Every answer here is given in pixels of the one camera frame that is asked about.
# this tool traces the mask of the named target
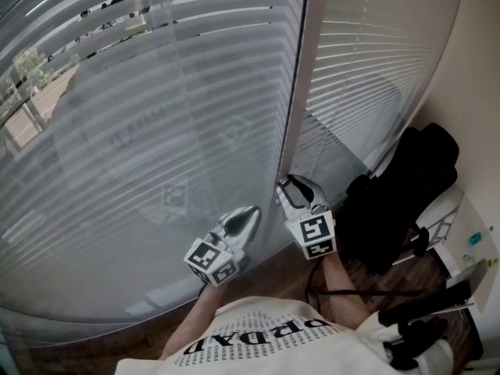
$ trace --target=glass pane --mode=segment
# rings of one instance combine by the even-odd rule
[[[267,217],[302,0],[2,12],[4,333],[50,345],[184,304],[202,285],[183,262],[194,239],[238,206]]]
[[[327,0],[292,172],[338,204],[377,164],[429,82],[459,0]]]

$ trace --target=cable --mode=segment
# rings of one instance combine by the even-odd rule
[[[321,314],[321,306],[320,306],[320,295],[325,296],[335,296],[335,295],[344,295],[344,296],[402,296],[402,297],[416,297],[421,295],[427,289],[416,290],[416,291],[375,291],[375,290],[365,290],[365,291],[357,291],[357,290],[338,290],[338,291],[328,291],[323,289],[315,288],[311,285],[313,282],[314,273],[318,270],[321,263],[323,262],[323,257],[316,260],[316,263],[311,269],[311,273],[309,274],[309,279],[307,280],[307,286],[304,290],[305,301],[309,303],[309,295],[313,295],[316,299],[316,311]]]

